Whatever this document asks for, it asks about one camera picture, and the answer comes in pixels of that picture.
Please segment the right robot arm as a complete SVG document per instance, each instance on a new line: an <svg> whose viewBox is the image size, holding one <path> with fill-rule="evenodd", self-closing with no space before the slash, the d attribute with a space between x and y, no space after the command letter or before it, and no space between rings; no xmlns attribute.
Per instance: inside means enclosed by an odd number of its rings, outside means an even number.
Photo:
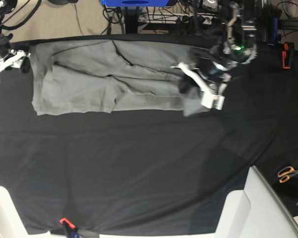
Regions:
<svg viewBox="0 0 298 238"><path fill-rule="evenodd" d="M27 57L27 52L23 50L14 50L10 40L13 34L4 35L2 30L13 31L23 25L25 25L36 13L41 5L41 1L37 1L34 8L29 14L18 24L14 26L6 26L9 20L11 20L17 13L24 9L30 1L26 1L19 9L15 9L17 6L16 0L0 0L0 72L8 67L20 68L23 65L24 59Z"/></svg>

